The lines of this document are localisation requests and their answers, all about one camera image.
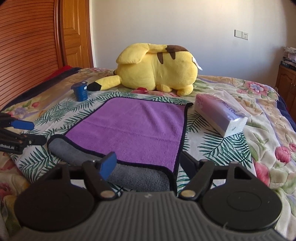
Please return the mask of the purple and grey towel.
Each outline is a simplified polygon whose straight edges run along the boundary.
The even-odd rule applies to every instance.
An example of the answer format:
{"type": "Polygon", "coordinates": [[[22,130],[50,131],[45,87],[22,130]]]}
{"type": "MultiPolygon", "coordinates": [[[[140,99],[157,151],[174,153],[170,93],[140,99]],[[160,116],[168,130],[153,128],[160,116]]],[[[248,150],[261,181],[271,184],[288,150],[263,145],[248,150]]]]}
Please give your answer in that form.
{"type": "Polygon", "coordinates": [[[114,152],[113,171],[102,171],[108,182],[141,192],[176,191],[190,106],[114,97],[65,134],[50,137],[48,149],[73,166],[114,152]]]}

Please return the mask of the palm leaf print cloth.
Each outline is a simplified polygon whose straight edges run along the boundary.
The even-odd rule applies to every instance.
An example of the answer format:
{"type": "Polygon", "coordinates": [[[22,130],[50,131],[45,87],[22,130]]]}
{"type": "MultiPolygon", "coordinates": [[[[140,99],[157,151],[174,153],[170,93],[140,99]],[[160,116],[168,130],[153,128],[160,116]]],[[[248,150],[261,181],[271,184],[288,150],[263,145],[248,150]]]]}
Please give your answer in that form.
{"type": "Polygon", "coordinates": [[[189,171],[182,152],[219,166],[236,161],[254,170],[244,133],[222,137],[193,108],[190,100],[95,92],[88,100],[68,97],[35,120],[33,134],[47,143],[13,154],[18,169],[37,181],[60,161],[80,166],[115,152],[117,163],[107,177],[116,191],[178,191],[189,171]]]}

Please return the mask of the pink tissue pack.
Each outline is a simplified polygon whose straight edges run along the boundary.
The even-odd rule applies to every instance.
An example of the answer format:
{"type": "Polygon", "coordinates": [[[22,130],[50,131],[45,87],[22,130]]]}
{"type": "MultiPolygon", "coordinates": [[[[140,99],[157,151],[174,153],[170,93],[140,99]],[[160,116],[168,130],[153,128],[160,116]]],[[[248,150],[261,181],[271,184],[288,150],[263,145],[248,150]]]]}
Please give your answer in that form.
{"type": "Polygon", "coordinates": [[[224,138],[242,132],[251,118],[251,114],[225,90],[214,94],[198,93],[194,108],[224,138]]]}

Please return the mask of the red and navy blanket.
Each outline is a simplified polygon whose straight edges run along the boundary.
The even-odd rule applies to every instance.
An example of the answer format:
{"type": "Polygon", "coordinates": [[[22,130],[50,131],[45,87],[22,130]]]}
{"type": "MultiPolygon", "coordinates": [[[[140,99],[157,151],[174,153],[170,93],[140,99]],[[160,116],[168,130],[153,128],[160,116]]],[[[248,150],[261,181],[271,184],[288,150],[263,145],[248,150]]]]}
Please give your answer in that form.
{"type": "Polygon", "coordinates": [[[10,101],[8,104],[6,104],[1,110],[5,110],[9,107],[11,107],[14,104],[18,104],[23,101],[27,101],[37,95],[39,95],[42,92],[45,92],[47,89],[51,88],[52,86],[58,84],[63,79],[76,74],[81,70],[80,67],[71,67],[69,65],[64,66],[54,73],[52,73],[49,77],[44,79],[41,84],[31,88],[30,90],[22,93],[20,96],[16,97],[12,101],[10,101]]]}

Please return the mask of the floral bed quilt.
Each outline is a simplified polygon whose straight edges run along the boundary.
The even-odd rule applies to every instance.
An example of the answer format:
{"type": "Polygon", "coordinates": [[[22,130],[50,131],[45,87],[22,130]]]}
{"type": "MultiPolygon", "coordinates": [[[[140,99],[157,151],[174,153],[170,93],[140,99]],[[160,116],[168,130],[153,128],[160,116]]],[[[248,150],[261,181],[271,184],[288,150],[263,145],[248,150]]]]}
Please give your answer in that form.
{"type": "Polygon", "coordinates": [[[285,103],[270,86],[231,77],[200,76],[188,96],[175,93],[132,90],[117,86],[104,92],[92,92],[77,102],[71,84],[111,75],[111,70],[79,70],[45,92],[4,110],[16,118],[33,121],[36,133],[47,137],[65,133],[69,127],[112,97],[141,98],[152,101],[186,104],[198,93],[214,94],[225,90],[250,114],[242,134],[223,138],[193,108],[188,120],[183,149],[197,159],[207,158],[217,165],[239,161],[280,197],[283,209],[276,230],[289,240],[295,239],[295,123],[285,103]]]}

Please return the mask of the wooden louvered wardrobe door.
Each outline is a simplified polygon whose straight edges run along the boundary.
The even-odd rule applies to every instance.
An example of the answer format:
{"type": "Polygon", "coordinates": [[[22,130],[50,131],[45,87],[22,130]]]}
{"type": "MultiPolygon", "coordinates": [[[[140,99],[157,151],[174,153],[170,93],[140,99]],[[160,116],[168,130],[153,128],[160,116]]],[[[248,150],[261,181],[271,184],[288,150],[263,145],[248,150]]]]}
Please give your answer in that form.
{"type": "Polygon", "coordinates": [[[59,1],[1,1],[1,107],[65,64],[59,1]]]}

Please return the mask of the yellow Pikachu plush toy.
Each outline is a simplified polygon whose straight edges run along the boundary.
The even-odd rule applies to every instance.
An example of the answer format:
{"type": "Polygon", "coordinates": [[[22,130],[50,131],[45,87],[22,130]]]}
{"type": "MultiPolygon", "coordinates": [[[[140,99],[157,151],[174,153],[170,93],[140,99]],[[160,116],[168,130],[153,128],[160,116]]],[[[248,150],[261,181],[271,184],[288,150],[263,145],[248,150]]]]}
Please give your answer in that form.
{"type": "Polygon", "coordinates": [[[102,91],[123,85],[166,93],[175,90],[178,96],[187,96],[202,70],[195,57],[178,45],[135,43],[121,52],[116,63],[114,75],[88,84],[87,90],[102,91]]]}

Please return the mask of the wooden side cabinet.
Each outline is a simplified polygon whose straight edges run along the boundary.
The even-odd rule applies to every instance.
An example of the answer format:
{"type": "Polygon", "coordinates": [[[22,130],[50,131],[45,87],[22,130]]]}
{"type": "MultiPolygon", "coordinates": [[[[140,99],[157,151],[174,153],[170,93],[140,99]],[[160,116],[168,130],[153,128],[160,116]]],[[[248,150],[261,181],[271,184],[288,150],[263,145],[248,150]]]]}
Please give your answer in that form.
{"type": "Polygon", "coordinates": [[[295,69],[280,64],[275,87],[285,101],[288,113],[295,121],[295,69]]]}

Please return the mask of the wooden panel door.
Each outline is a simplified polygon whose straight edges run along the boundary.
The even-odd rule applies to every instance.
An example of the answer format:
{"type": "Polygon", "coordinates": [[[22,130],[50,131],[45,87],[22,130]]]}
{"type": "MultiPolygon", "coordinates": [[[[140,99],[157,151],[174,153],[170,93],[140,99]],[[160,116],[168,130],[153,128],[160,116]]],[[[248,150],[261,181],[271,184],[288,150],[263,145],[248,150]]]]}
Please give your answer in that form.
{"type": "Polygon", "coordinates": [[[65,65],[92,68],[90,1],[59,1],[61,43],[65,65]]]}

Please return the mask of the stack of folded items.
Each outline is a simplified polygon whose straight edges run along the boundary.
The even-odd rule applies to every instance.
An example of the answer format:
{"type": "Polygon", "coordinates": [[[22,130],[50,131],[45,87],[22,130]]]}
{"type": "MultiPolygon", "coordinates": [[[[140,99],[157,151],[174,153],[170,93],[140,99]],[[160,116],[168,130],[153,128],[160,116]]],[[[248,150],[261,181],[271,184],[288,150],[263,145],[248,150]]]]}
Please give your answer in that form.
{"type": "Polygon", "coordinates": [[[285,47],[283,52],[283,58],[280,62],[282,66],[295,70],[296,68],[296,48],[285,47]]]}

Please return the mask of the white wall switch plate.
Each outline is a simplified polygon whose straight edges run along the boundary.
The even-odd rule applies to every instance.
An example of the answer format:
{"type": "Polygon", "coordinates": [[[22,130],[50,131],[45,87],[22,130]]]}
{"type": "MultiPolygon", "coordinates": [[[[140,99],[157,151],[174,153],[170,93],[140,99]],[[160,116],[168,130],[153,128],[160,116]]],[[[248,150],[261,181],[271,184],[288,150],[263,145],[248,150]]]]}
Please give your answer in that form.
{"type": "Polygon", "coordinates": [[[244,40],[248,40],[249,34],[247,32],[243,32],[240,30],[234,30],[234,37],[241,38],[244,40]]]}

